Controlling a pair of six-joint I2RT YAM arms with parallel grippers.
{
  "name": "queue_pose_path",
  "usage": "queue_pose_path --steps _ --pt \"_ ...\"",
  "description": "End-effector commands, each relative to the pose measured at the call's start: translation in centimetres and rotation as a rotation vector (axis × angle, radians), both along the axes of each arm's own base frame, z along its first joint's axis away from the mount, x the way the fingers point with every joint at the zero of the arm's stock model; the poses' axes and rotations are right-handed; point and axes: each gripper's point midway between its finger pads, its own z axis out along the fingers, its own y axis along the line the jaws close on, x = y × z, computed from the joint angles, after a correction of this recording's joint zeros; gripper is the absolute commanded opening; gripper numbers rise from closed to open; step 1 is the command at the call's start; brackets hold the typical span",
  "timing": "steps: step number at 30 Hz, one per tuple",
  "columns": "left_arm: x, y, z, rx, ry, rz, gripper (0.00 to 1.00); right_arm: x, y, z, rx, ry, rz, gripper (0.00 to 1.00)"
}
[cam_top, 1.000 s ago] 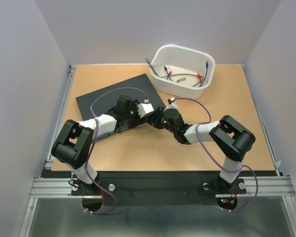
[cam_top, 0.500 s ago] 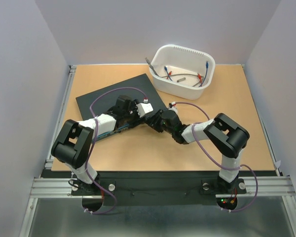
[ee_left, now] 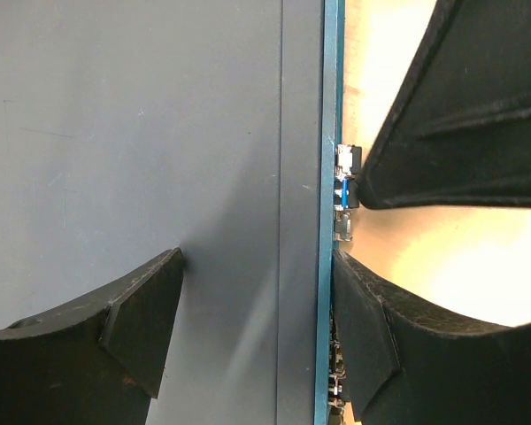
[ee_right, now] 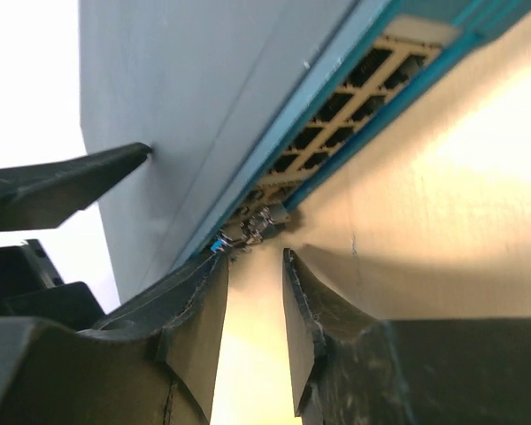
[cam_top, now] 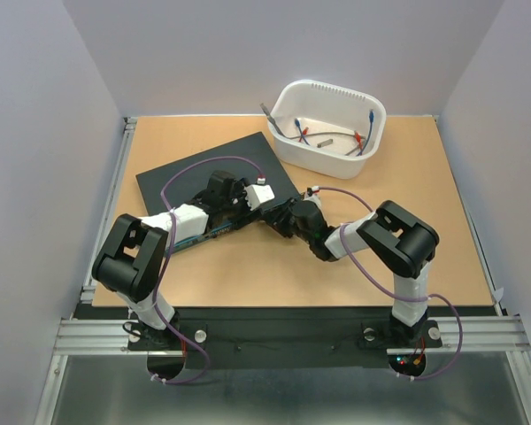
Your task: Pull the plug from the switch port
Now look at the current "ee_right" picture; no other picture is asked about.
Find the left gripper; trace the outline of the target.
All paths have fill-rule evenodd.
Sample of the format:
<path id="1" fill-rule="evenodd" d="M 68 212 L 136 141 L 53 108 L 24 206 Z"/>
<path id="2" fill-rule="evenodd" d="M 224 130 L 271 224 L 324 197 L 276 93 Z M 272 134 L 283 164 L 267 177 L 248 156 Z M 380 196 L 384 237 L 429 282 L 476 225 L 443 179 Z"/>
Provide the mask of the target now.
<path id="1" fill-rule="evenodd" d="M 0 232 L 57 228 L 87 209 L 146 161 L 152 148 L 130 143 L 70 160 L 0 169 Z M 72 330 L 91 328 L 104 310 L 84 282 L 66 283 L 36 239 L 0 247 L 0 317 L 27 316 Z"/>

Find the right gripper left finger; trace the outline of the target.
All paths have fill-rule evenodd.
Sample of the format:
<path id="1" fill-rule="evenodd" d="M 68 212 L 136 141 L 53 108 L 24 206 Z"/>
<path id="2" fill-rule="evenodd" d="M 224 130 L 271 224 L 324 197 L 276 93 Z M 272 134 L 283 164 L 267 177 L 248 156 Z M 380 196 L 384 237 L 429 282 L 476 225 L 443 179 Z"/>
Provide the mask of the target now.
<path id="1" fill-rule="evenodd" d="M 228 263 L 203 254 L 91 328 L 0 317 L 0 424 L 207 424 Z"/>

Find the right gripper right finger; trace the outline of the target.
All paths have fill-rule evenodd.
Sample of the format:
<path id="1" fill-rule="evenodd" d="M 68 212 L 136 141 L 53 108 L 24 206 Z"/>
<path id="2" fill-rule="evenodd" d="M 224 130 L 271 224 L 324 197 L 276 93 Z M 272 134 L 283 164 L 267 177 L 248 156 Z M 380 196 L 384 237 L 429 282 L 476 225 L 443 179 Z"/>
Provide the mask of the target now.
<path id="1" fill-rule="evenodd" d="M 531 318 L 378 320 L 291 249 L 282 293 L 305 424 L 531 424 Z"/>

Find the dark blue network switch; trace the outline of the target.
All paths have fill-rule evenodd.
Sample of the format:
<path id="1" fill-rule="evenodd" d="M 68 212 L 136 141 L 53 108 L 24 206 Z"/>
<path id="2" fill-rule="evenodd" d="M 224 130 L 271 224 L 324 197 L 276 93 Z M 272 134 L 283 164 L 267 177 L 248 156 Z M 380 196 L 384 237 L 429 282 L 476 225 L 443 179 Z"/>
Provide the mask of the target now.
<path id="1" fill-rule="evenodd" d="M 99 208 L 128 301 L 199 253 L 305 122 L 373 96 L 368 123 L 320 153 L 302 202 L 531 1 L 82 1 L 81 131 L 88 152 L 130 142 L 150 163 Z"/>

